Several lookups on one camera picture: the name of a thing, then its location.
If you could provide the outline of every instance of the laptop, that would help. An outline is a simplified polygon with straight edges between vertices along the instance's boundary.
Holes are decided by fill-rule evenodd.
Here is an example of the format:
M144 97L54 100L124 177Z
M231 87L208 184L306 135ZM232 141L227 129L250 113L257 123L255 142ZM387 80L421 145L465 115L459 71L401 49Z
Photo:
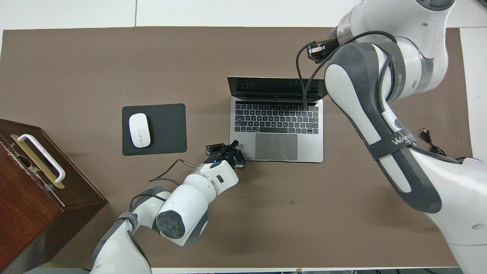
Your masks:
M313 80L305 107L298 78L230 76L228 85L230 141L245 160L323 162L323 79Z

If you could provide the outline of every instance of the white handle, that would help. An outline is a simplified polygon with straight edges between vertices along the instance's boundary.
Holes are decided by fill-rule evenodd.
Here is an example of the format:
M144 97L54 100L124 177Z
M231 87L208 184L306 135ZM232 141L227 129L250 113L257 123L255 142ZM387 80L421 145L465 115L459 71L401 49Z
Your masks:
M54 168L59 172L59 176L56 179L56 183L61 182L64 179L64 176L66 173L64 170L61 168L61 166L54 160L54 158L47 152L44 147L34 138L34 136L30 134L23 134L21 135L17 141L23 142L25 139L29 139L36 147L37 149L46 157L46 159L54 166Z

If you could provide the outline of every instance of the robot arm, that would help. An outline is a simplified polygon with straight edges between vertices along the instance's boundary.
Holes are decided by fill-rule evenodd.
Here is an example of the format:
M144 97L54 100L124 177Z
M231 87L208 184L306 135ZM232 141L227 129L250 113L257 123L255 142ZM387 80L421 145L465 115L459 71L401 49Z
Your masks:
M487 168L418 148L388 105L443 79L445 23L453 2L363 0L331 34L339 48L328 62L325 84L397 193L435 222L464 273L477 274L487 268ZM366 35L347 43L369 31L387 32L396 41Z
M105 233L92 257L93 274L152 273L133 237L141 226L151 228L180 246L198 240L208 223L208 205L238 182L233 168L244 168L238 145L217 144L206 149L207 160L196 166L173 193L162 186L147 188L130 202Z

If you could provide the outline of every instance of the table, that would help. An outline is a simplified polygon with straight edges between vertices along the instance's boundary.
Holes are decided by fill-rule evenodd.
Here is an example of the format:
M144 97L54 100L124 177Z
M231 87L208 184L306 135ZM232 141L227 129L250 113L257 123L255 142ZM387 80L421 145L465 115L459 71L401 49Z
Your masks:
M5 31L1 118L41 126L109 201L51 266L89 267L98 240L130 198L152 185L150 178L176 158L197 164L206 158L206 145L228 143L227 76L295 77L297 50L329 30ZM448 29L447 46L450 66L443 83L392 108L412 132L428 127L448 155L470 156L458 29ZM304 61L303 74L315 67ZM166 103L186 105L187 152L123 156L122 107ZM140 229L136 238L151 266L456 266L435 225L398 197L329 98L324 119L323 163L249 162L237 172L239 184L210 204L209 224L197 245L180 248ZM181 165L169 175L181 182L189 172Z

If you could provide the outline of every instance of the brown wooden box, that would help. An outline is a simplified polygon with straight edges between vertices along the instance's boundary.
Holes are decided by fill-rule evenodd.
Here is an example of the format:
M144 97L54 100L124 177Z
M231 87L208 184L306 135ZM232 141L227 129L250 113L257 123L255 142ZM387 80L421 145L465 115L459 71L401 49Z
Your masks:
M62 167L63 189L52 182L59 172L34 143L12 137L23 134L32 135ZM35 155L27 155L29 148ZM0 195L1 274L24 273L49 261L107 203L42 129L3 119Z

